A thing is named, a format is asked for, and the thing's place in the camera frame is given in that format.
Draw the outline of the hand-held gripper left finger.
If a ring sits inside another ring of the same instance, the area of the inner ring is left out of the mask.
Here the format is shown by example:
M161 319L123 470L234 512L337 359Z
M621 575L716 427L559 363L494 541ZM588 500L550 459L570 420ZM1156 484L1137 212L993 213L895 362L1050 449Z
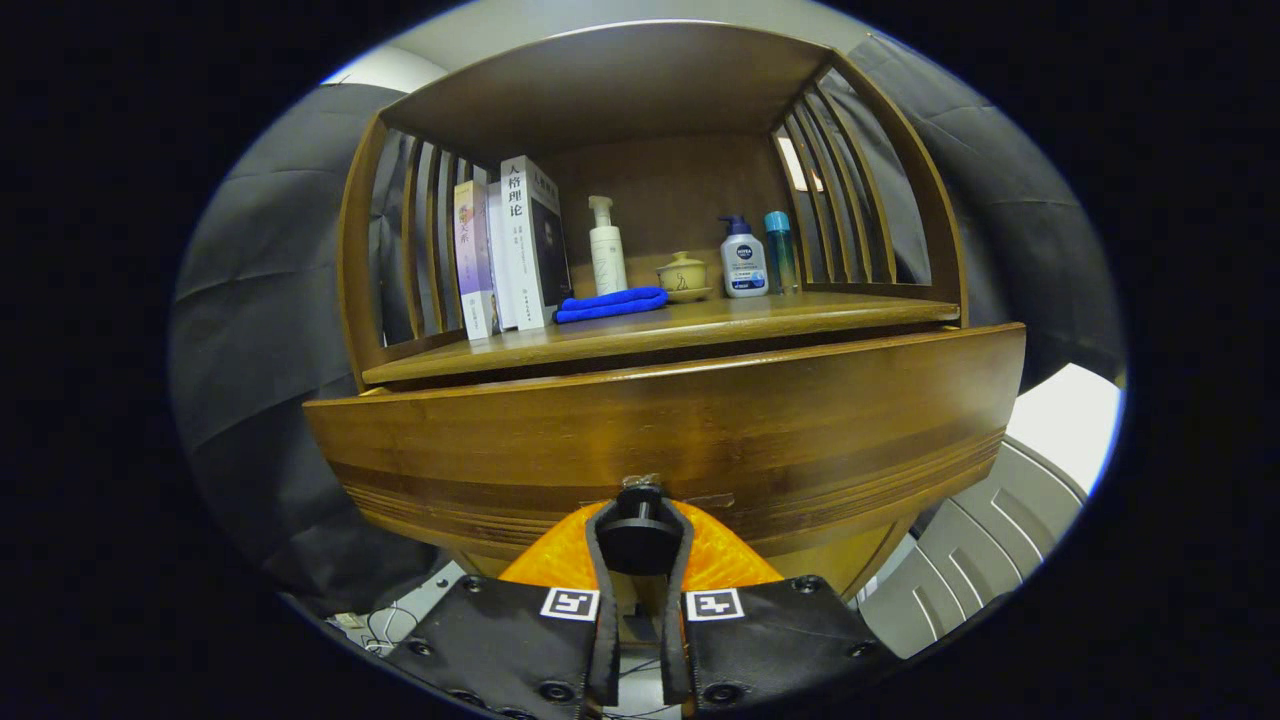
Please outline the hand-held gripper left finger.
M556 523L495 577L461 577L389 655L468 719L596 719L614 702L617 603L596 541L611 501Z

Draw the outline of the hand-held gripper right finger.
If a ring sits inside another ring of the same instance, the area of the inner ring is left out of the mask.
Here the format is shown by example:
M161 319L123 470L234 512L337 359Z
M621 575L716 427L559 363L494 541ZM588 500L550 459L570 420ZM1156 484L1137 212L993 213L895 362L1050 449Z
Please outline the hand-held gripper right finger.
M901 667L833 587L780 575L723 523L680 501L662 630L667 703L686 716L840 716Z

